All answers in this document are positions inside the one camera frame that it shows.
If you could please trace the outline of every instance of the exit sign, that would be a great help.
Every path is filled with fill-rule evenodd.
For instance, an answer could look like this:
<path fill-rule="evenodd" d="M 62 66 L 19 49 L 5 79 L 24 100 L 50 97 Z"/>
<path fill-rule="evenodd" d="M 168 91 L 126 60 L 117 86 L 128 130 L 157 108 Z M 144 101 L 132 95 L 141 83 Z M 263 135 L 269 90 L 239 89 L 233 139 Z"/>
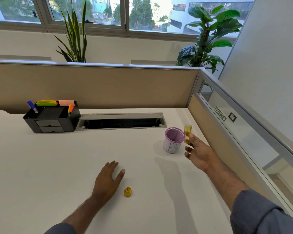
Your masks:
<path fill-rule="evenodd" d="M 221 110 L 219 110 L 218 107 L 215 107 L 215 112 L 217 113 L 217 115 L 220 117 L 221 120 L 225 121 L 227 118 L 225 117 L 225 115 L 222 113 Z"/>

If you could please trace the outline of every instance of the beige partition panel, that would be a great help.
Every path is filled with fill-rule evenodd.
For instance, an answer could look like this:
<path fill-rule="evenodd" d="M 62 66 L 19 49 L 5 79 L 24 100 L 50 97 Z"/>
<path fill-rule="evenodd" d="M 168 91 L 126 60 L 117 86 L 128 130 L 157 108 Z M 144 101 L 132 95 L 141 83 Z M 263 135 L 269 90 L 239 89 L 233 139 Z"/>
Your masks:
<path fill-rule="evenodd" d="M 183 108 L 198 69 L 1 64 L 0 109 L 25 113 L 26 102 L 75 100 L 79 108 Z"/>
<path fill-rule="evenodd" d="M 204 110 L 195 96 L 192 96 L 188 109 L 208 143 L 220 159 L 252 189 L 269 198 L 262 186 L 257 182 L 256 178 L 246 167 L 239 155 L 235 152 L 234 148 L 230 145 L 230 142 L 226 139 L 225 135 L 219 130 L 214 120 L 210 117 L 208 112 Z"/>

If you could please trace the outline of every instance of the gray sleeve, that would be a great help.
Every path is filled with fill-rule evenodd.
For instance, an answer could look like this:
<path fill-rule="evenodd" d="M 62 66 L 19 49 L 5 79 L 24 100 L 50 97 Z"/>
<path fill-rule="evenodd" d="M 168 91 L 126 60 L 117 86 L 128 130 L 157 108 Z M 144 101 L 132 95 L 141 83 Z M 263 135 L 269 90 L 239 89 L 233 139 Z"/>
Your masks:
<path fill-rule="evenodd" d="M 293 218 L 254 190 L 236 197 L 230 222 L 234 234 L 293 234 Z"/>
<path fill-rule="evenodd" d="M 51 227 L 44 234 L 76 234 L 76 232 L 71 224 L 59 223 Z"/>

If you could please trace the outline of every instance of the black desk organizer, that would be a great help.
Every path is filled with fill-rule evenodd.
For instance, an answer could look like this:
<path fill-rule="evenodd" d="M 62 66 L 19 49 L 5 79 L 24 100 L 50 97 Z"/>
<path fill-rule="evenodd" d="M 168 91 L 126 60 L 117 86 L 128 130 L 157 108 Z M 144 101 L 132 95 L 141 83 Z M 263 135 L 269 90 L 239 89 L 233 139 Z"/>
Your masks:
<path fill-rule="evenodd" d="M 35 104 L 39 112 L 35 113 L 30 109 L 23 119 L 34 133 L 73 132 L 80 118 L 78 104 L 74 102 L 75 106 L 70 115 L 68 106 L 36 106 Z"/>

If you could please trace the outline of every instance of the window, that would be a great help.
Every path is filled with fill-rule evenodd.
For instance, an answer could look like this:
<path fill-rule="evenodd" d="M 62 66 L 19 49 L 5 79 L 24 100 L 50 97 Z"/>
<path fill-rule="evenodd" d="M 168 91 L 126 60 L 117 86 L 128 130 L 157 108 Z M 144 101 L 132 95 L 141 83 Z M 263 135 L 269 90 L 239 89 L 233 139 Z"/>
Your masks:
<path fill-rule="evenodd" d="M 82 19 L 82 7 L 85 0 L 48 0 L 54 20 L 64 21 L 61 10 L 71 11 L 73 7 L 78 21 Z M 120 0 L 86 0 L 86 20 L 94 24 L 120 25 Z"/>
<path fill-rule="evenodd" d="M 66 27 L 61 10 L 72 8 L 78 21 L 86 2 L 88 35 L 133 37 L 195 42 L 198 27 L 186 24 L 196 21 L 189 10 L 203 6 L 212 10 L 223 5 L 222 11 L 240 11 L 237 19 L 244 23 L 253 2 L 190 2 L 192 0 L 0 0 L 0 29 L 63 32 Z M 236 38 L 238 33 L 225 37 Z"/>
<path fill-rule="evenodd" d="M 202 6 L 206 10 L 211 11 L 215 7 L 223 5 L 223 9 L 221 11 L 226 11 L 226 10 L 237 10 L 240 12 L 240 17 L 237 17 L 236 19 L 239 20 L 245 20 L 249 11 L 252 8 L 253 2 L 193 2 L 189 4 L 189 9 L 188 12 L 196 6 Z"/>
<path fill-rule="evenodd" d="M 172 26 L 177 27 L 178 29 L 181 29 L 181 26 L 182 26 L 182 23 L 181 23 L 181 22 L 179 22 L 179 21 L 175 21 L 175 20 L 171 20 L 171 21 L 170 21 L 170 24 L 171 24 Z"/>
<path fill-rule="evenodd" d="M 32 0 L 0 0 L 0 21 L 40 23 Z"/>
<path fill-rule="evenodd" d="M 174 4 L 174 7 L 172 9 L 174 11 L 185 11 L 186 10 L 186 4 Z"/>

